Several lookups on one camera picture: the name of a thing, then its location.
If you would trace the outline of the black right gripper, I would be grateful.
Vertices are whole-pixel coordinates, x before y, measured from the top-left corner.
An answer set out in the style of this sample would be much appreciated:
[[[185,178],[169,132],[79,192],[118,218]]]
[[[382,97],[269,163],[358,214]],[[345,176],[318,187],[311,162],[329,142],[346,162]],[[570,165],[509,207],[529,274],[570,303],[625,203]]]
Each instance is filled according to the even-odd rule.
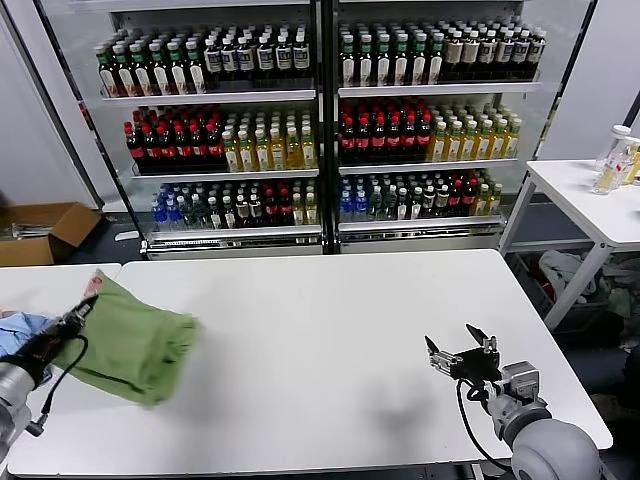
[[[471,324],[466,324],[466,329],[478,346],[455,355],[440,350],[434,341],[424,336],[429,364],[441,373],[450,373],[454,380],[464,379],[472,384],[499,381],[501,372],[497,338],[488,336],[483,330]]]

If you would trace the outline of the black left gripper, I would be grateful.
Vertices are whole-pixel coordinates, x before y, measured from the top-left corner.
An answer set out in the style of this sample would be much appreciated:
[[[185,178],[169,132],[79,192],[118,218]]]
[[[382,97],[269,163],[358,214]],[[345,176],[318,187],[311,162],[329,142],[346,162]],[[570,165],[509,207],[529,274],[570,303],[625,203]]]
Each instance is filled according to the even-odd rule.
[[[99,296],[93,294],[83,298],[76,306],[59,317],[59,320],[36,334],[16,353],[6,355],[4,362],[24,370],[34,382],[35,388],[40,386],[45,377],[45,370],[74,340],[86,325],[87,317],[93,310]]]

